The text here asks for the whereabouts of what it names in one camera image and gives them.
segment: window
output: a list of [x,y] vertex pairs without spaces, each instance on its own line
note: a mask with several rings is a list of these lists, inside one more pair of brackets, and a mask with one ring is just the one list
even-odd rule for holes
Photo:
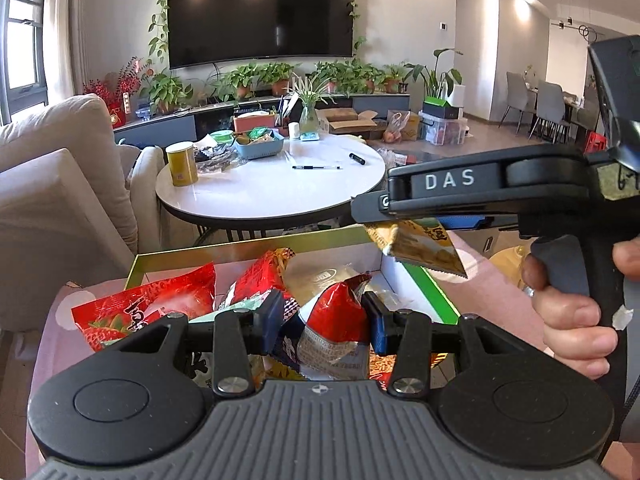
[[0,0],[0,112],[2,124],[48,104],[42,55],[44,0]]

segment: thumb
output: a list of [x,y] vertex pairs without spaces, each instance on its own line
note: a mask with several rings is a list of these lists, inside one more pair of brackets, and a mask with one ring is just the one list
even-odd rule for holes
[[613,261],[626,277],[640,280],[640,237],[613,247]]

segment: white curtain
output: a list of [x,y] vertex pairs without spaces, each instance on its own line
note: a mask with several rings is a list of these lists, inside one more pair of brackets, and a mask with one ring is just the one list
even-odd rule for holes
[[56,104],[75,94],[70,0],[44,0],[42,33],[49,104]]

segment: window frame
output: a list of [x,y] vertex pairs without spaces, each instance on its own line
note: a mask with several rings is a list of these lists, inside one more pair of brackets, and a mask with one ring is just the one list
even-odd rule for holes
[[[44,73],[42,23],[38,23],[33,20],[9,18],[10,1],[11,0],[0,0],[0,16],[2,17],[2,27],[0,27],[0,117],[2,119],[2,124],[9,124],[11,122],[12,114],[18,113],[25,108],[29,108],[40,103],[44,103],[45,105],[49,104],[47,80]],[[44,0],[41,4],[31,0],[16,1],[35,6],[36,8],[39,7],[40,15],[44,16]],[[20,88],[10,88],[9,86],[9,62],[6,44],[9,23],[31,25],[34,30],[34,68],[36,82]]]

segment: round white table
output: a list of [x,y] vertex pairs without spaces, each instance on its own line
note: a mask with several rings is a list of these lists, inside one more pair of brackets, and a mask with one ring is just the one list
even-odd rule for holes
[[[351,160],[363,158],[366,165]],[[294,170],[340,166],[341,170]],[[200,174],[196,184],[174,187],[169,167],[156,194],[175,217],[209,229],[288,229],[350,213],[351,199],[373,190],[386,173],[382,157],[353,137],[322,135],[319,141],[285,140],[277,155],[251,160],[223,173]]]

